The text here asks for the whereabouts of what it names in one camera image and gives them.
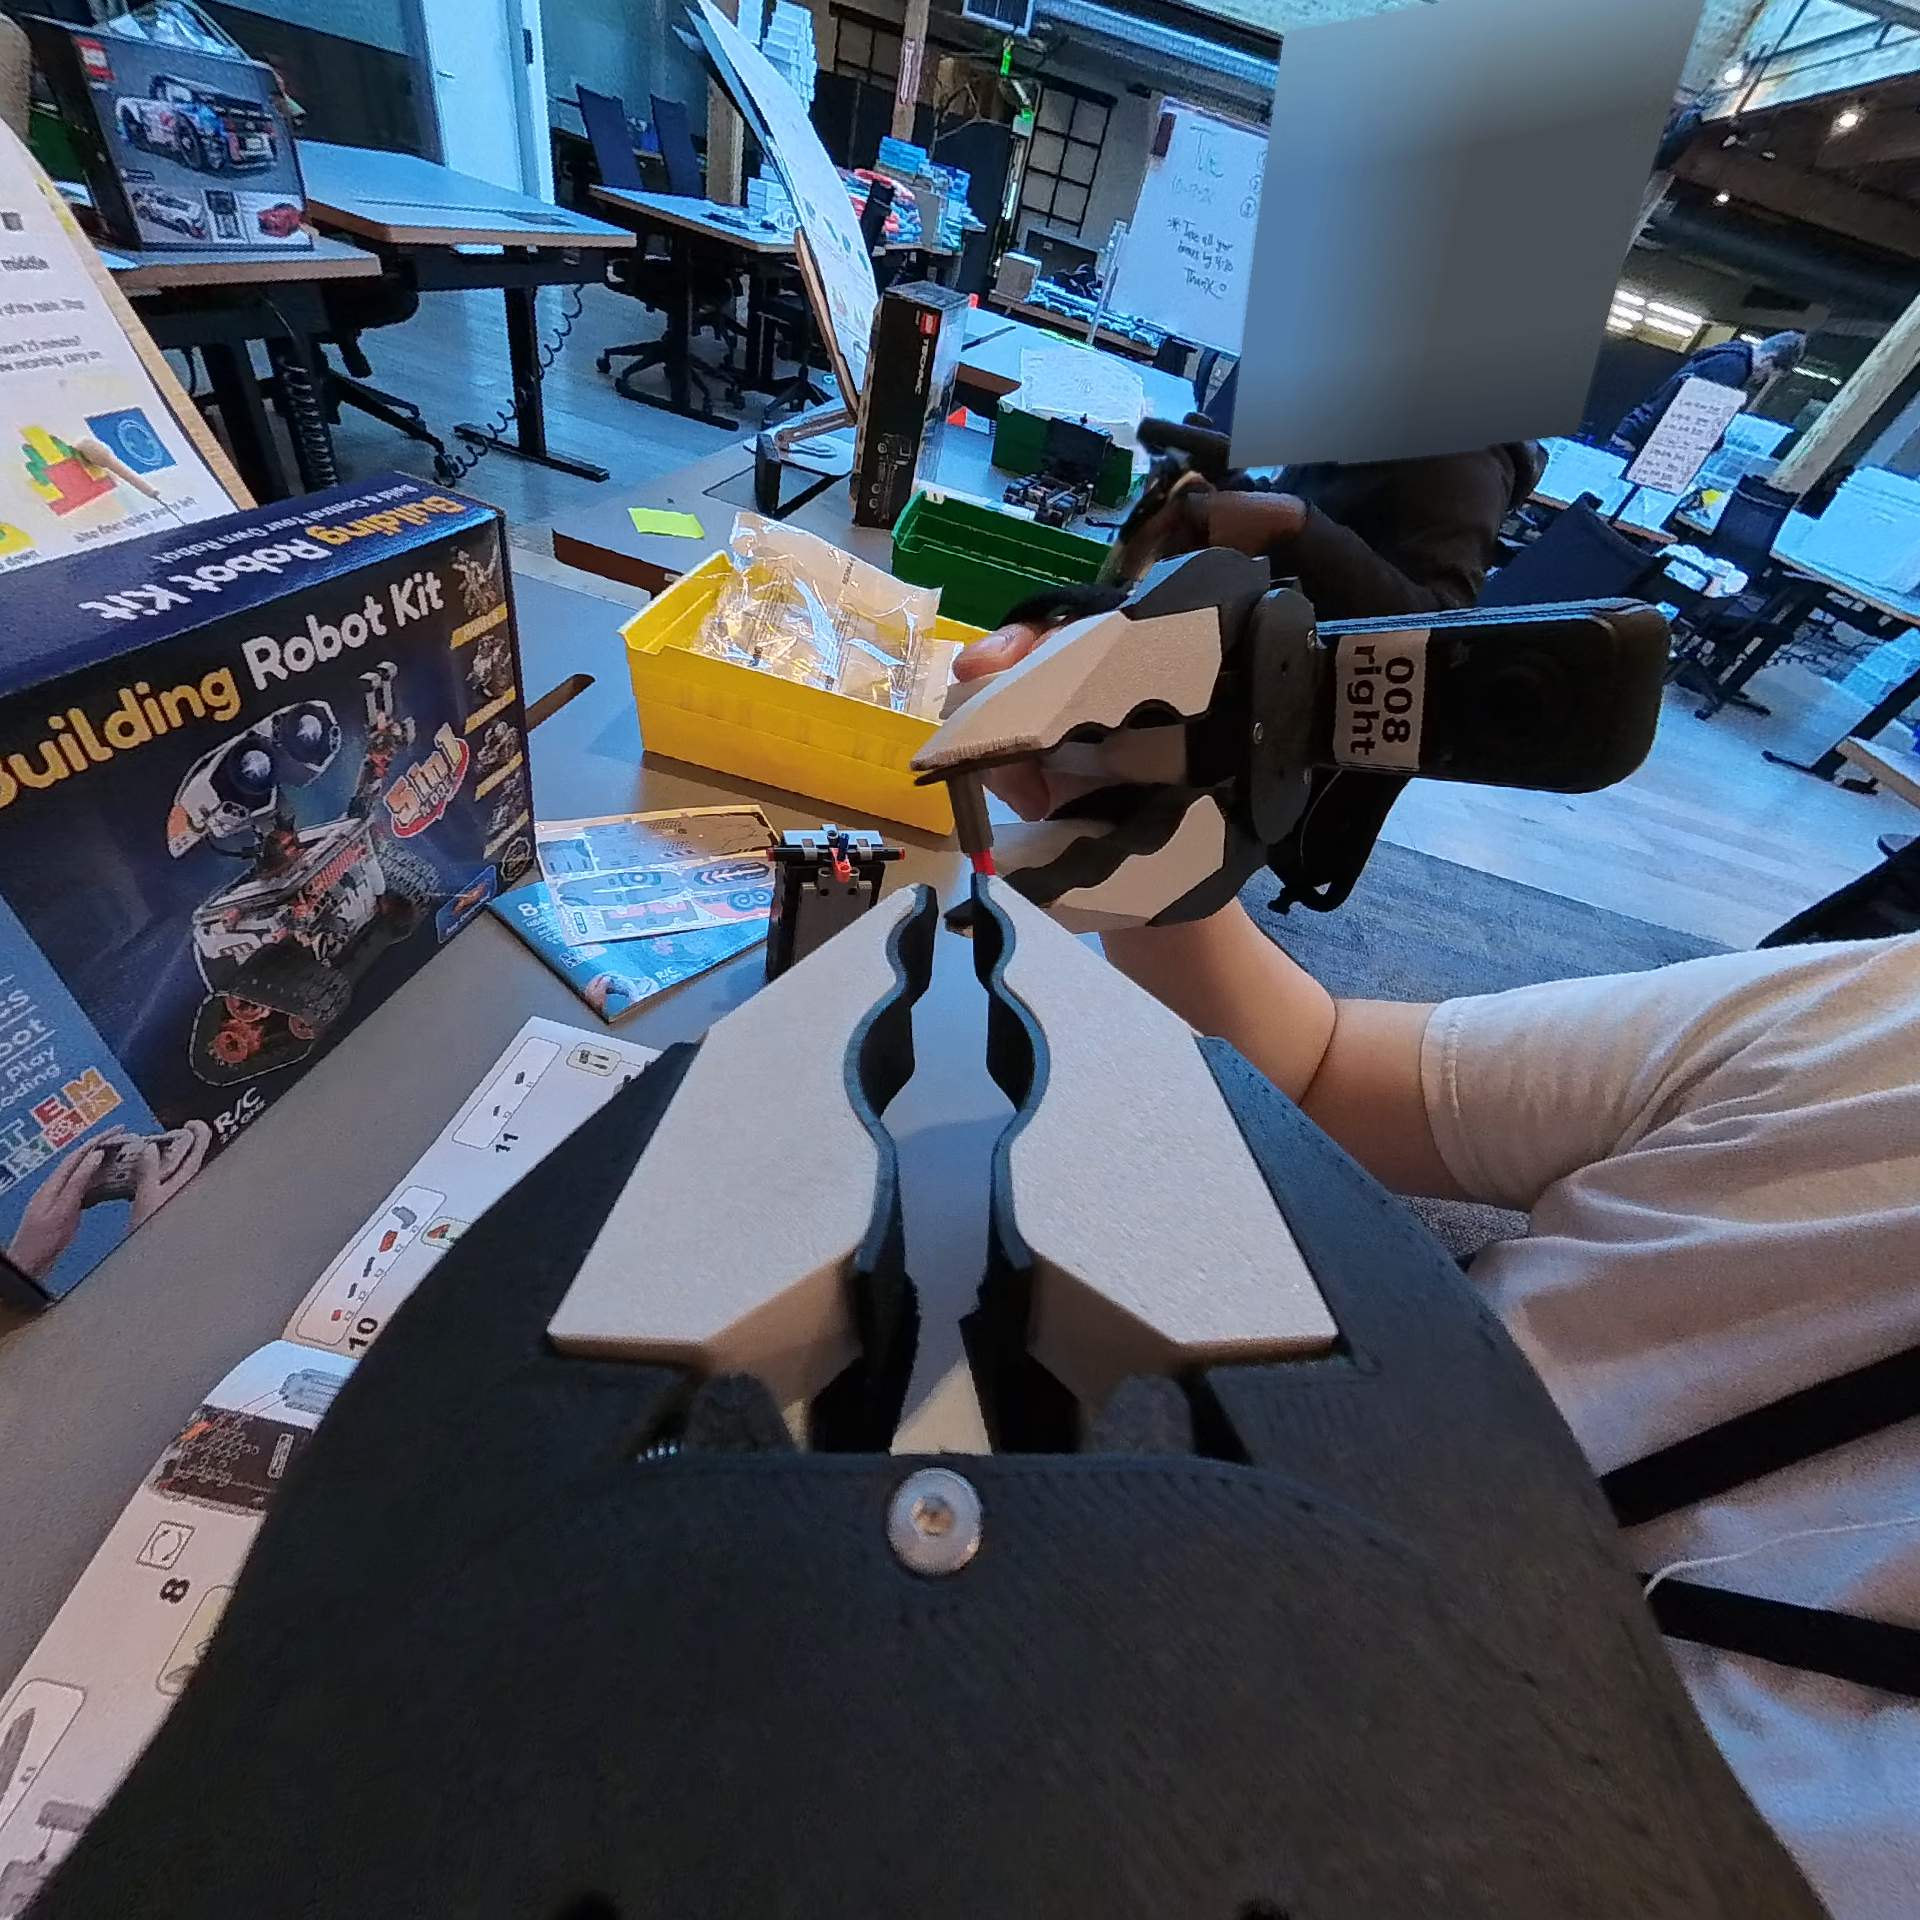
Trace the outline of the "open instruction booklet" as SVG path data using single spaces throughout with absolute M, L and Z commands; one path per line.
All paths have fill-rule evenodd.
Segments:
M 31 1908 L 185 1692 L 355 1361 L 470 1224 L 651 1061 L 530 1020 L 280 1337 L 203 1394 L 6 1692 L 2 1915 Z

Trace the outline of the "blue robot kit box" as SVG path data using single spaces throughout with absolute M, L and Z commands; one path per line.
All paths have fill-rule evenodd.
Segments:
M 6 579 L 6 1301 L 73 1291 L 537 864 L 502 521 L 389 473 Z

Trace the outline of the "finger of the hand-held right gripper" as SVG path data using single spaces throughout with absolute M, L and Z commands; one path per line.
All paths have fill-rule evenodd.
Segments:
M 1066 933 L 1199 921 L 1237 899 L 1255 841 L 1203 790 L 1095 790 L 994 835 L 994 869 Z
M 1119 729 L 1138 709 L 1201 715 L 1230 642 L 1271 586 L 1266 561 L 1231 549 L 1154 565 L 1119 609 L 1077 618 L 1018 664 L 967 684 L 914 754 L 914 778 L 1034 760 L 1074 729 Z

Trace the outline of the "whiteboard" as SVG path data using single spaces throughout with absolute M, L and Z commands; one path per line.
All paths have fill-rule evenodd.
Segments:
M 1110 310 L 1189 346 L 1241 353 L 1266 132 L 1165 99 Z

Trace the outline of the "black brick set box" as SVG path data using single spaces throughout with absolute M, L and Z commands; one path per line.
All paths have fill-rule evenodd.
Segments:
M 915 492 L 953 406 L 969 310 L 969 296 L 929 278 L 880 296 L 855 433 L 851 525 L 893 528 Z

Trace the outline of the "person's white shirt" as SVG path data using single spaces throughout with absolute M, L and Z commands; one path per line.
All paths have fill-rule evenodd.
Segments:
M 1472 1281 L 1594 1472 L 1915 1349 L 1918 944 L 1802 944 L 1451 1000 L 1458 1186 L 1529 1213 Z M 1626 1534 L 1642 1566 L 1915 1628 L 1915 1420 Z M 1915 1915 L 1915 1701 L 1672 1648 L 1834 1915 Z

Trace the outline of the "black brick assembly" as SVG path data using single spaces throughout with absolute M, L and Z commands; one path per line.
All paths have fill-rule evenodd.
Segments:
M 774 899 L 763 980 L 774 980 L 867 912 L 890 861 L 904 853 L 872 829 L 785 829 L 770 846 Z

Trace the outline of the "leaning display board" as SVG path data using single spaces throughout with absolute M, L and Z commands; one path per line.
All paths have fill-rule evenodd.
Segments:
M 694 32 L 733 105 L 778 172 L 803 236 L 807 299 L 843 401 L 856 410 L 880 302 L 872 260 L 831 157 L 797 92 L 718 5 L 687 5 Z

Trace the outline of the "person's right forearm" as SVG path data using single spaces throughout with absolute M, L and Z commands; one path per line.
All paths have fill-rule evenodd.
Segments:
M 1118 971 L 1230 1042 L 1379 1186 L 1488 1204 L 1446 1169 L 1423 1105 L 1427 1003 L 1336 1000 L 1241 902 L 1176 925 L 1110 931 Z

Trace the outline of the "clear plastic parts bag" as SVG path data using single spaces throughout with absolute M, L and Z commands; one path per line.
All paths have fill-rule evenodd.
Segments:
M 797 648 L 831 673 L 859 648 L 904 660 L 929 640 L 939 592 L 901 581 L 782 520 L 738 513 L 726 542 L 730 581 L 722 590 L 723 638 L 754 660 L 797 664 Z
M 835 673 L 819 664 L 807 645 L 795 650 L 797 664 L 754 660 L 743 640 L 723 638 L 720 603 L 722 594 L 691 642 L 694 657 L 922 720 L 929 720 L 944 699 L 951 660 L 958 654 L 954 640 L 936 640 L 936 633 L 933 633 L 904 660 L 883 660 L 861 648 L 849 648 L 840 654 Z

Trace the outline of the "person's right hand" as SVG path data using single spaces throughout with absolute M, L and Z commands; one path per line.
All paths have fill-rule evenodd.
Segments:
M 958 706 L 959 691 L 967 684 L 987 678 L 1018 664 L 1053 628 L 1077 618 L 1089 618 L 1107 610 L 1113 609 L 1098 603 L 1086 603 L 1080 609 L 1069 609 L 1066 603 L 1034 603 L 1033 609 L 1025 609 L 1021 618 L 1003 625 L 984 640 L 969 645 L 951 665 L 942 720 L 953 712 L 953 706 Z M 1000 816 L 1021 825 L 1042 824 L 1065 813 L 1088 793 L 1133 781 L 1136 778 L 1123 771 L 1123 762 L 1130 753 L 1123 745 L 1123 729 L 1133 725 L 1142 712 L 1145 709 L 1138 709 L 1127 725 L 1118 729 L 1079 726 L 1069 731 L 1056 750 L 1043 753 L 1042 756 L 969 771 L 981 778 L 987 793 L 991 841 Z

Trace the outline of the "yellow plastic bin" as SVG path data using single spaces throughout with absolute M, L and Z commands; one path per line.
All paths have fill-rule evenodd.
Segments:
M 723 544 L 621 626 L 641 747 L 814 801 L 831 820 L 851 811 L 949 835 L 946 790 L 912 772 L 936 714 L 912 718 L 691 654 L 730 576 Z M 944 619 L 939 597 L 935 635 L 967 648 L 983 632 Z

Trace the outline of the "blue sticker sheet booklet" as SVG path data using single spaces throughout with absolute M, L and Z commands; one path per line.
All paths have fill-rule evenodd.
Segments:
M 534 829 L 531 877 L 488 902 L 606 1021 L 766 939 L 774 894 L 759 806 L 681 806 Z

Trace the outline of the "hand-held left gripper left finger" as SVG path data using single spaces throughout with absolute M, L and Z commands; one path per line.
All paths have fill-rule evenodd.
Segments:
M 718 1021 L 547 1321 L 560 1354 L 754 1377 L 819 1449 L 883 1452 L 920 1312 L 883 1110 L 914 1072 L 920 890 Z

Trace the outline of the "wooden top office desk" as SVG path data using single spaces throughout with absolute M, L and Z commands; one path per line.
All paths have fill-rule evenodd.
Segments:
M 554 453 L 543 429 L 543 360 L 537 288 L 606 278 L 610 254 L 635 250 L 633 230 L 478 180 L 411 153 L 296 142 L 306 211 L 319 229 L 371 250 L 418 292 L 497 288 L 512 360 L 512 425 L 458 424 L 475 453 L 505 450 L 527 464 L 606 483 L 608 470 Z
M 155 346 L 203 364 L 231 467 L 254 499 L 337 483 L 309 344 L 326 328 L 321 288 L 375 278 L 371 254 L 329 238 L 309 251 L 97 251 Z

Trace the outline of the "race car brick set box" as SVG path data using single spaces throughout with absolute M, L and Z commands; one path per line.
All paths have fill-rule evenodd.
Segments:
M 115 246 L 313 250 L 296 145 L 264 65 L 47 17 L 22 30 Z

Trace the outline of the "wooden board with instruction sheet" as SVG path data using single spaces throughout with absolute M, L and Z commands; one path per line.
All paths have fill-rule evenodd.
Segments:
M 2 572 L 254 505 L 47 173 L 2 130 Z

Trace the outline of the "green plastic bin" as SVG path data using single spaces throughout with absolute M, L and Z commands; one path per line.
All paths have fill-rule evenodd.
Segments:
M 893 528 L 893 576 L 936 590 L 944 619 L 981 632 L 1043 587 L 1095 581 L 1110 555 L 1113 542 L 1088 528 L 1051 528 L 953 493 L 914 493 Z
M 1030 411 L 1018 394 L 995 403 L 991 467 L 1049 489 L 1079 489 L 1097 507 L 1118 507 L 1136 489 L 1136 454 L 1107 424 Z

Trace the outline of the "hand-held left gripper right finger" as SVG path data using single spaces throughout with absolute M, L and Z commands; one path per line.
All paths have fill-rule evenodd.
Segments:
M 1074 1449 L 1130 1377 L 1319 1361 L 1336 1321 L 1186 1021 L 974 877 L 991 1152 L 967 1356 L 1000 1452 Z

